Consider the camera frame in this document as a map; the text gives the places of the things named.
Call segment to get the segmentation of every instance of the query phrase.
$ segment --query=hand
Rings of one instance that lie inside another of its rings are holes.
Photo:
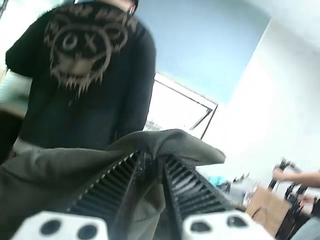
[[[314,204],[315,203],[315,198],[310,195],[300,195],[298,198],[304,204]]]
[[[285,180],[285,173],[283,170],[281,170],[280,168],[276,167],[274,170],[273,170],[273,173],[272,173],[272,178],[279,181],[279,182],[283,182]]]

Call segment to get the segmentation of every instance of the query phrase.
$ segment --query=black ridged grille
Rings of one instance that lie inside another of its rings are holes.
[[[67,209],[70,214],[98,217],[108,224],[116,218],[134,174],[139,154],[134,153],[106,169]]]
[[[233,210],[231,204],[194,167],[174,156],[164,164],[163,187],[172,239],[181,239],[183,221],[197,214]]]

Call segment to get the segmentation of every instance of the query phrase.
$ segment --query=blue object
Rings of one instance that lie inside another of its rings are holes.
[[[215,187],[228,182],[223,176],[211,176],[208,181]]]

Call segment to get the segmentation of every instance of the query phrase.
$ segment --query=cardboard box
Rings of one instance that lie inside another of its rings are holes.
[[[289,202],[259,186],[245,212],[275,237],[290,207]]]

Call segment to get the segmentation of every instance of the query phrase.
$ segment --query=round hole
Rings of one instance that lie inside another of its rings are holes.
[[[230,216],[227,220],[227,224],[232,228],[243,228],[247,226],[247,223],[238,216]]]
[[[59,220],[50,220],[42,225],[40,232],[43,235],[52,235],[59,231],[61,222]]]
[[[90,240],[97,235],[98,229],[93,225],[85,225],[78,231],[78,238],[80,240]]]
[[[191,231],[197,232],[197,233],[205,233],[205,232],[210,232],[211,227],[203,221],[198,221],[198,222],[194,222],[191,225]]]

